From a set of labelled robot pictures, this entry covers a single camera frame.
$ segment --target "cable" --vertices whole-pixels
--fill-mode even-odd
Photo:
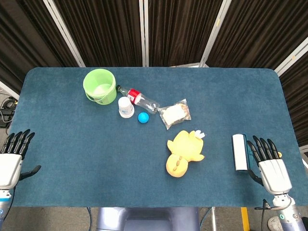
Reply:
[[[2,101],[0,108],[2,108],[3,103],[4,103],[7,99],[9,99],[9,97],[5,98],[5,99]]]
[[[5,133],[6,133],[7,135],[9,135],[9,134],[8,134],[8,129],[10,129],[11,123],[12,123],[12,122],[9,122],[8,125],[7,125],[6,128],[5,128]]]
[[[13,204],[13,201],[14,201],[14,197],[15,197],[15,189],[16,189],[16,186],[15,186],[14,189],[13,189],[12,202],[11,202],[11,204],[10,204],[9,210],[8,210],[7,214],[5,215],[3,221],[5,221],[6,217],[8,216],[8,214],[9,214],[9,212],[10,212],[10,210],[11,210],[11,207],[12,207],[12,204]]]
[[[292,203],[292,200],[291,198],[289,197],[289,195],[287,195],[288,199],[290,200],[289,204],[287,206],[282,206],[282,207],[275,207],[275,208],[271,208],[271,210],[284,210],[286,209],[287,207],[289,207]]]
[[[204,217],[202,218],[202,221],[200,223],[200,228],[202,228],[203,222],[205,221],[205,218],[209,214],[209,212],[212,210],[213,207],[210,207],[209,210],[204,214]]]
[[[261,231],[263,231],[263,220],[264,220],[264,211],[265,211],[265,206],[267,204],[267,201],[263,199],[263,206],[262,206],[262,219],[261,219]]]
[[[1,94],[1,95],[8,95],[8,96],[10,96],[9,94],[4,94],[4,93],[2,93],[1,91],[0,91],[0,94]]]
[[[3,101],[2,105],[6,110],[15,110],[17,101],[13,97],[9,97],[8,100]]]
[[[92,229],[92,213],[91,213],[91,207],[87,207],[89,216],[90,216],[90,227],[89,227],[89,231],[91,231]]]
[[[0,114],[1,114],[1,117],[2,117],[2,121],[4,122],[4,123],[9,123],[9,122],[11,122],[13,119],[11,119],[11,120],[8,120],[8,121],[4,121],[4,117],[3,117],[3,114],[2,114],[2,111],[0,110]]]

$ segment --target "yellow stripe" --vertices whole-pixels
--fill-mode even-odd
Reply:
[[[250,231],[247,208],[241,207],[241,212],[242,212],[243,230]]]

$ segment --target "yellow plush toy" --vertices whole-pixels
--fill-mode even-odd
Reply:
[[[188,168],[188,162],[201,161],[204,155],[201,155],[203,147],[204,134],[200,131],[180,131],[173,141],[168,141],[167,146],[171,151],[166,169],[173,177],[181,177],[185,174]]]

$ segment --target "curtain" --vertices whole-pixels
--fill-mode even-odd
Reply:
[[[308,144],[308,53],[280,76],[299,146]]]
[[[46,7],[25,2],[0,1],[0,81],[17,93],[34,67],[77,65]],[[32,4],[35,14],[24,11]]]
[[[138,0],[55,0],[86,66],[142,66]]]
[[[206,64],[275,69],[308,36],[307,0],[232,1]]]
[[[222,0],[149,0],[149,64],[200,62]]]

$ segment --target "green bucket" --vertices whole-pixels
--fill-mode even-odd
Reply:
[[[89,100],[98,104],[110,104],[116,98],[116,79],[105,69],[90,71],[83,80],[83,89]]]

